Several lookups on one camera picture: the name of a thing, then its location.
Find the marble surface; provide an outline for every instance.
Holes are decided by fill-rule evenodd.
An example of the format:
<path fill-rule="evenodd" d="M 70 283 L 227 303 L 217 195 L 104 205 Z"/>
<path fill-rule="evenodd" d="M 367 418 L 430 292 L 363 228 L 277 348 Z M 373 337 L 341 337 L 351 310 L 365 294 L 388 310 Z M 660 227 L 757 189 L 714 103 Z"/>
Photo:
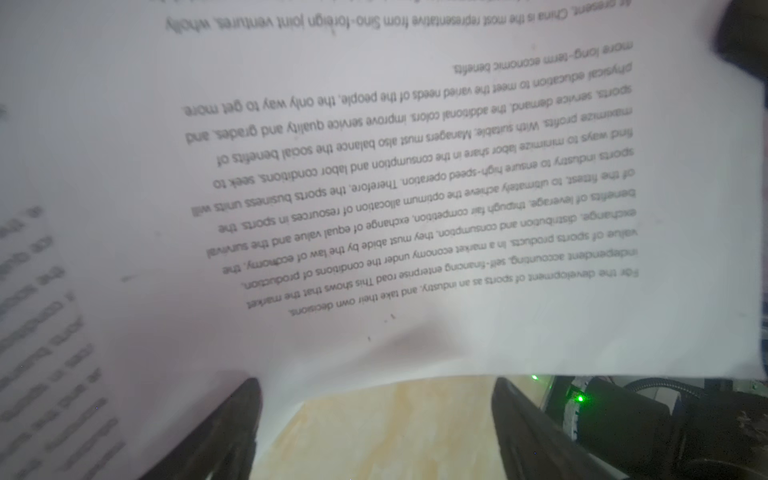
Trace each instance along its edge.
<path fill-rule="evenodd" d="M 510 380 L 541 406 L 549 377 Z M 306 402 L 251 480 L 505 480 L 491 416 L 495 377 L 396 383 Z"/>

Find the white paper sheet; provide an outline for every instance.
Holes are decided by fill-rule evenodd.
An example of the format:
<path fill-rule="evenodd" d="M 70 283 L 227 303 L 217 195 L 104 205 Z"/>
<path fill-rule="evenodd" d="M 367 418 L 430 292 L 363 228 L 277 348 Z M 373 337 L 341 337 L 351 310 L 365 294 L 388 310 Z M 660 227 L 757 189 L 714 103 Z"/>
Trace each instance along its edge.
<path fill-rule="evenodd" d="M 0 182 L 45 205 L 134 467 L 248 376 L 261 451 L 384 382 L 761 376 L 725 4 L 6 2 Z"/>

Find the wire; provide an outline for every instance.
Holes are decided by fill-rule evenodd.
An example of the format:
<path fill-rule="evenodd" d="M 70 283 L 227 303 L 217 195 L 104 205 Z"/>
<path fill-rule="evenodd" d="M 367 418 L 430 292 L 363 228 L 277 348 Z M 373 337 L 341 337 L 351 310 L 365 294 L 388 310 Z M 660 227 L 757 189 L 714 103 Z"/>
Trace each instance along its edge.
<path fill-rule="evenodd" d="M 693 396 L 697 399 L 700 399 L 706 395 L 704 390 L 697 386 L 688 385 L 687 383 L 678 382 L 677 380 L 661 379 L 657 377 L 635 380 L 634 382 L 630 382 L 625 385 L 624 388 L 630 392 L 639 392 L 641 390 L 653 388 L 672 389 L 685 395 Z"/>

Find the beige marble table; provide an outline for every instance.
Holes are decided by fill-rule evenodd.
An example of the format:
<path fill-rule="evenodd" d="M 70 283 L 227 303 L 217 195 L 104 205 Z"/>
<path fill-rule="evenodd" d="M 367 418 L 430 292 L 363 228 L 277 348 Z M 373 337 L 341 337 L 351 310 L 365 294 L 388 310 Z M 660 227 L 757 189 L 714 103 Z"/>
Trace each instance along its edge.
<path fill-rule="evenodd" d="M 511 376 L 540 406 L 550 378 Z M 396 383 L 306 402 L 251 480 L 505 480 L 491 416 L 495 377 Z"/>

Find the beige tabletop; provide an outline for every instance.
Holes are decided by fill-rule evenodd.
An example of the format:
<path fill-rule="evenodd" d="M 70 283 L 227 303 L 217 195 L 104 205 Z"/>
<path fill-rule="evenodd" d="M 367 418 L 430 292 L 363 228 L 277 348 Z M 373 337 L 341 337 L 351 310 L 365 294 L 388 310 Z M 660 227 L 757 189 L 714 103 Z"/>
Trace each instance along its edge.
<path fill-rule="evenodd" d="M 541 406 L 550 377 L 509 379 Z M 396 383 L 306 402 L 251 480 L 505 480 L 491 416 L 495 377 Z"/>

